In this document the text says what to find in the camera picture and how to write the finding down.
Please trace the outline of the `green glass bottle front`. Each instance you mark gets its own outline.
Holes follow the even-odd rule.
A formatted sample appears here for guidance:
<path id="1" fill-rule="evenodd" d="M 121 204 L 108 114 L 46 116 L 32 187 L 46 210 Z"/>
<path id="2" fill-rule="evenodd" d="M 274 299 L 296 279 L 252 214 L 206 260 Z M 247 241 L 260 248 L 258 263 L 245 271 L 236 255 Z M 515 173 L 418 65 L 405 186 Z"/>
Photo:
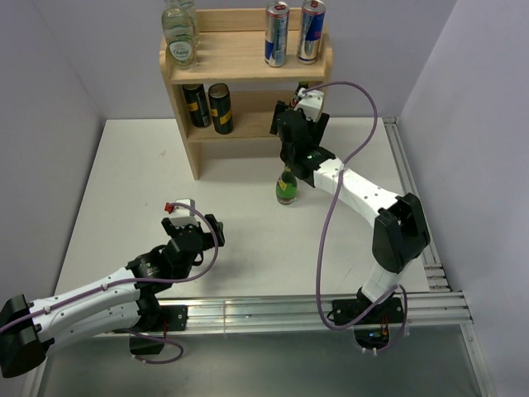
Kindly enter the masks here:
<path id="1" fill-rule="evenodd" d="M 309 88 L 309 82 L 300 81 L 297 88 L 294 90 L 292 99 L 290 100 L 290 107 L 296 108 L 298 103 L 307 96 L 307 90 Z"/>

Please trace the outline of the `black yellow can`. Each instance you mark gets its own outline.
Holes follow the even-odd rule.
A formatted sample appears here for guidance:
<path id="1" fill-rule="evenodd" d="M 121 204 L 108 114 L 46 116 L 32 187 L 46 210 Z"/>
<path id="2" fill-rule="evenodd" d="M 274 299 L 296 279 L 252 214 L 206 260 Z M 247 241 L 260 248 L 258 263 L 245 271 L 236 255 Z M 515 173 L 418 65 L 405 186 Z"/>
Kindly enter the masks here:
<path id="1" fill-rule="evenodd" d="M 230 91 L 226 84 L 210 86 L 208 99 L 215 131 L 221 135 L 230 134 L 233 130 Z"/>
<path id="2" fill-rule="evenodd" d="M 182 90 L 191 123 L 198 128 L 209 127 L 211 117 L 204 86 L 202 84 L 185 84 Z"/>

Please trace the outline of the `silver blue energy drink can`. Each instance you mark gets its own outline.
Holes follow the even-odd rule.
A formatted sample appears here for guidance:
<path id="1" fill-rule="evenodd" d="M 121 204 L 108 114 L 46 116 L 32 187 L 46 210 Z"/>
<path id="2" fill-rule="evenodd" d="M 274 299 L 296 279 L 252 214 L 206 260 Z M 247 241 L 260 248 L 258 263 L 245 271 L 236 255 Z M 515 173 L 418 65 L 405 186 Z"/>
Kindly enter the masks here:
<path id="1" fill-rule="evenodd" d="M 310 65 L 316 62 L 320 48 L 326 6 L 318 0 L 304 1 L 301 8 L 298 61 Z"/>

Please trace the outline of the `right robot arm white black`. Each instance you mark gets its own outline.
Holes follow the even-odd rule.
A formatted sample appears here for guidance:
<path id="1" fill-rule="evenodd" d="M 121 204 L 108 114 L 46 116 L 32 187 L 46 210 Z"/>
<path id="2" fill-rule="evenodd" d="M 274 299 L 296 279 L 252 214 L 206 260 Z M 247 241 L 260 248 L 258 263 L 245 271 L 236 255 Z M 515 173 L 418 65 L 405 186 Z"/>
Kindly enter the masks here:
<path id="1" fill-rule="evenodd" d="M 329 115 L 309 120 L 303 110 L 278 101 L 270 133 L 281 140 L 280 158 L 300 179 L 333 196 L 356 211 L 373 228 L 375 265 L 360 288 L 359 316 L 373 323 L 387 309 L 385 300 L 407 265 L 431 242 L 420 199 L 412 193 L 399 195 L 367 180 L 329 150 L 320 146 Z"/>

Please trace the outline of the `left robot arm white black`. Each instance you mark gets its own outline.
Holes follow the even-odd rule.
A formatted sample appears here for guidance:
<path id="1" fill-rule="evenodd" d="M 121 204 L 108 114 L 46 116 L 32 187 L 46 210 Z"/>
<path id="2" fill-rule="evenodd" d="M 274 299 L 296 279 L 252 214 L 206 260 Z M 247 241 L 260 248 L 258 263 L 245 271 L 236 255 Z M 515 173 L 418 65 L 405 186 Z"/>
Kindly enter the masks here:
<path id="1" fill-rule="evenodd" d="M 164 218 L 169 241 L 89 285 L 45 299 L 22 294 L 1 309 L 1 373 L 13 378 L 49 355 L 107 332 L 149 332 L 161 320 L 156 295 L 192 279 L 205 251 L 225 244 L 224 225 L 212 214 Z"/>

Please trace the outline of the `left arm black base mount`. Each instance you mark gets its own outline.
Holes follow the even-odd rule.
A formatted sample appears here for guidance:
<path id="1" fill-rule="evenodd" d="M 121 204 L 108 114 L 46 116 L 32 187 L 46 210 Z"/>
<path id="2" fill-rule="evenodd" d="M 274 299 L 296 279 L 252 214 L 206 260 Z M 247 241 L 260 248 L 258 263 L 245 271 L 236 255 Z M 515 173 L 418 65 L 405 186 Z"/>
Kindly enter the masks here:
<path id="1" fill-rule="evenodd" d="M 150 332 L 161 332 L 166 337 L 168 332 L 182 332 L 187 327 L 188 307 L 186 305 L 162 306 L 156 322 Z M 164 348 L 162 342 L 152 342 L 135 336 L 129 338 L 129 350 L 133 355 L 156 356 Z"/>

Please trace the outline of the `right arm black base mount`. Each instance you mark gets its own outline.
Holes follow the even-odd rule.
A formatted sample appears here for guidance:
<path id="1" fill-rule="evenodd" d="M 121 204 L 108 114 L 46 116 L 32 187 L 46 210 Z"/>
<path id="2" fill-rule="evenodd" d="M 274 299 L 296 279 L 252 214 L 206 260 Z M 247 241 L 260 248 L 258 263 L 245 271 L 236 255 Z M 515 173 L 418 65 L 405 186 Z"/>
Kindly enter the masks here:
<path id="1" fill-rule="evenodd" d="M 331 311 L 326 319 L 334 326 L 344 326 L 360 318 L 353 327 L 355 342 L 360 349 L 378 352 L 387 348 L 392 341 L 392 326 L 400 325 L 396 336 L 402 336 L 407 321 L 407 300 L 391 294 L 381 304 L 376 305 L 368 313 L 363 312 L 369 307 L 365 298 L 334 299 L 331 301 Z"/>

